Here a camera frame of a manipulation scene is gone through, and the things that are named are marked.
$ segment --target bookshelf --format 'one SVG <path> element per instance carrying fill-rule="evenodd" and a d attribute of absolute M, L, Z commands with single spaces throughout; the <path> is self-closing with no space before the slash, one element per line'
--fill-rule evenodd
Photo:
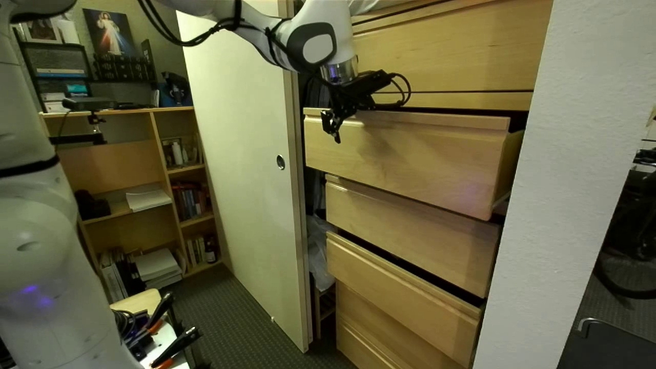
<path fill-rule="evenodd" d="M 85 123 L 87 113 L 40 116 L 51 137 L 92 131 Z M 106 280 L 103 266 L 106 254 L 131 260 L 168 249 L 182 277 L 221 264 L 226 253 L 217 238 L 217 202 L 195 111 L 190 107 L 103 111 L 98 116 L 104 119 L 101 131 L 106 144 L 57 146 L 57 154 L 71 189 L 103 199 L 109 209 L 79 219 L 82 243 L 104 287 L 110 289 L 115 282 Z M 124 193 L 145 189 L 162 189 L 171 200 L 133 211 Z M 197 238 L 202 238 L 206 257 L 190 254 L 195 251 L 188 251 L 188 240 Z"/>

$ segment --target shelf unit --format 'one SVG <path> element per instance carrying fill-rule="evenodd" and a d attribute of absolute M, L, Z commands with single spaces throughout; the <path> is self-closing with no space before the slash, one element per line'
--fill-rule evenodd
<path fill-rule="evenodd" d="M 90 113 L 40 114 L 49 135 L 85 135 Z M 57 154 L 74 190 L 87 190 L 95 199 L 104 199 L 110 213 L 79 219 L 79 234 L 85 254 L 103 279 L 98 257 L 120 251 L 122 254 L 144 254 L 155 249 L 171 249 L 179 259 L 184 277 L 221 264 L 224 254 L 217 232 L 217 208 L 208 187 L 202 144 L 190 107 L 101 111 L 104 123 L 103 146 L 76 144 L 59 146 Z M 197 160 L 182 166 L 166 162 L 163 144 L 184 140 L 195 146 Z M 205 199 L 202 209 L 192 217 L 182 217 L 177 185 L 195 187 Z M 124 193 L 144 187 L 163 189 L 173 202 L 144 211 L 131 211 Z M 220 243 L 217 262 L 190 269 L 187 238 L 197 234 L 213 235 Z"/>

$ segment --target drawer front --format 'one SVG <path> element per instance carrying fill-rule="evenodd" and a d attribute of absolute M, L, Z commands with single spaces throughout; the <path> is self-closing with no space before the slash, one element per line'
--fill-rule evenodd
<path fill-rule="evenodd" d="M 488 295 L 499 225 L 327 176 L 327 221 L 477 298 Z"/>
<path fill-rule="evenodd" d="M 336 324 L 336 349 L 349 356 L 359 369 L 384 369 L 394 364 L 374 353 L 356 333 L 349 326 Z"/>
<path fill-rule="evenodd" d="M 444 95 L 448 103 L 453 93 L 495 99 L 506 93 L 512 103 L 535 86 L 549 11 L 551 0 L 453 0 L 360 23 L 355 26 L 359 70 L 404 74 L 411 107 L 422 107 L 415 101 L 426 95 Z"/>
<path fill-rule="evenodd" d="M 305 162 L 315 170 L 477 219 L 510 190 L 520 133 L 509 133 L 509 116 L 368 111 L 344 120 L 335 144 L 320 111 L 305 113 Z"/>
<path fill-rule="evenodd" d="M 352 294 L 394 318 L 456 364 L 471 361 L 480 309 L 327 234 L 327 269 Z"/>
<path fill-rule="evenodd" d="M 394 367 L 407 369 L 462 369 L 446 354 L 438 353 L 426 340 L 400 326 L 382 309 L 373 308 L 344 285 L 336 291 L 339 326 L 349 326 L 363 342 Z"/>

